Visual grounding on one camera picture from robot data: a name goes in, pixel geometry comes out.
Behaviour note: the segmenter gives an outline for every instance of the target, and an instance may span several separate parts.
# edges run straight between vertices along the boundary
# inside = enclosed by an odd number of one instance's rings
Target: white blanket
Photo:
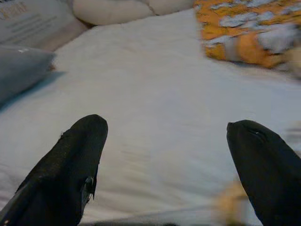
[[[198,38],[188,10],[95,27],[59,49],[58,72],[0,111],[0,208],[61,132],[93,113],[109,134],[84,221],[210,208],[236,176],[227,123],[285,135],[300,120],[301,87],[208,59]]]

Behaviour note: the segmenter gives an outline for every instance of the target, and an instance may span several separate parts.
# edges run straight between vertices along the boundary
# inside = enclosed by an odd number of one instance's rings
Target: white pillow
[[[95,24],[120,24],[148,16],[165,15],[192,8],[194,0],[74,0],[79,19]]]
[[[39,49],[0,46],[0,106],[45,78],[54,56]]]
[[[137,0],[74,0],[73,12],[95,25],[126,23],[153,15],[147,4]]]
[[[149,0],[156,15],[171,14],[192,8],[194,0]]]

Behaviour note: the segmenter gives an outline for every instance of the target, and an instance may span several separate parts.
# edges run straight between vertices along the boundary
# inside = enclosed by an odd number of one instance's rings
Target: blurry object
[[[196,0],[194,9],[205,53],[218,60],[283,70],[284,53],[300,38],[298,0]]]
[[[192,8],[194,0],[147,0],[156,15],[171,14]]]
[[[0,212],[0,225],[76,226],[94,196],[107,133],[98,115],[78,120],[21,183]]]
[[[248,197],[239,180],[232,182],[215,201],[216,214],[219,221],[227,225],[242,223],[242,201]]]
[[[74,0],[75,16],[94,25],[126,23],[191,8],[193,0]]]
[[[286,52],[286,59],[294,75],[301,78],[301,46]]]
[[[87,30],[72,0],[0,1],[0,44],[53,51]]]
[[[301,159],[254,121],[229,123],[227,140],[242,186],[264,226],[301,225]]]
[[[54,57],[40,49],[0,46],[0,105],[44,79]]]

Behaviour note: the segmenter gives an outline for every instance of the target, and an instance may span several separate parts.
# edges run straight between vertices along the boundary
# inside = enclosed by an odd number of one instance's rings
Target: orange patterned pillow
[[[282,67],[300,41],[300,0],[195,0],[208,57]]]

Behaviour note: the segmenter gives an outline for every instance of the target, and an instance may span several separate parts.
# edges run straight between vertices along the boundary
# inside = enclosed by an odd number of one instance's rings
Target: white fabric
[[[137,0],[74,0],[74,15],[95,25],[120,24],[153,15]]]
[[[194,0],[149,0],[156,15],[165,15],[192,8]]]
[[[194,0],[73,0],[74,15],[95,25],[121,24],[192,8]]]
[[[109,134],[83,221],[210,208],[236,175],[227,123],[285,135],[300,120],[301,88],[206,58],[196,28],[188,10],[95,27],[59,49],[53,80],[0,111],[0,207],[61,132],[96,113]]]

